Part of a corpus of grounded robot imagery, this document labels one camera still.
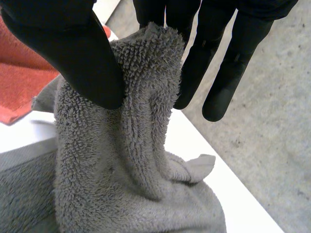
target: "gray fabric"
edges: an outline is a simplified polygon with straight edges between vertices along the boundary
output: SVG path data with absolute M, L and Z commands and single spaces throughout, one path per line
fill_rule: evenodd
M 184 162 L 164 150 L 182 38 L 150 24 L 111 46 L 126 83 L 122 108 L 96 106 L 57 78 L 54 192 L 60 232 L 225 233 L 222 207 L 202 181 L 215 158 Z M 37 97 L 41 111 L 44 92 Z
M 53 144 L 0 153 L 0 233 L 26 232 L 53 213 Z M 41 147 L 49 151 L 38 153 Z

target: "terry cloth towel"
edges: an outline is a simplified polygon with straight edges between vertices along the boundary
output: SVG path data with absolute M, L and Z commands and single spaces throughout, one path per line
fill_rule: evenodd
M 0 122 L 11 124 L 29 113 L 32 98 L 57 75 L 7 29 L 0 16 Z
M 178 93 L 181 36 L 151 23 L 111 46 L 126 83 L 120 109 L 93 104 L 61 76 L 51 85 L 58 83 L 54 193 L 60 232 L 225 233 L 222 207 L 202 181 L 215 157 L 185 162 L 164 150 Z M 51 86 L 38 95 L 34 110 L 46 111 Z

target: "concrete floor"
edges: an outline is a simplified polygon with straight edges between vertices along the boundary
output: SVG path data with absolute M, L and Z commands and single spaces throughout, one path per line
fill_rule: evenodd
M 300 0 L 274 23 L 225 117 L 211 123 L 201 108 L 230 41 L 233 20 L 183 112 L 284 232 L 311 233 L 311 1 Z M 122 0 L 107 24 L 118 37 L 138 30 L 132 1 Z

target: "white table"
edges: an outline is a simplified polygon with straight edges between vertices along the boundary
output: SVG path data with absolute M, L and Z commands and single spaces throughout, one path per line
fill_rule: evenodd
M 33 111 L 12 126 L 0 124 L 0 153 L 28 146 L 29 156 L 35 156 L 31 153 L 37 149 L 32 152 L 30 145 L 37 148 L 39 142 L 55 138 L 53 123 L 52 114 Z M 165 148 L 184 160 L 202 153 L 216 156 L 205 182 L 223 207 L 228 233 L 284 233 L 181 111 L 173 110 Z

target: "orange towel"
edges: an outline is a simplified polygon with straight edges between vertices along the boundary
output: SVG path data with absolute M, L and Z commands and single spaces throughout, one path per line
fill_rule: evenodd
M 0 122 L 11 124 L 29 113 L 32 98 L 57 75 L 11 34 L 0 17 Z

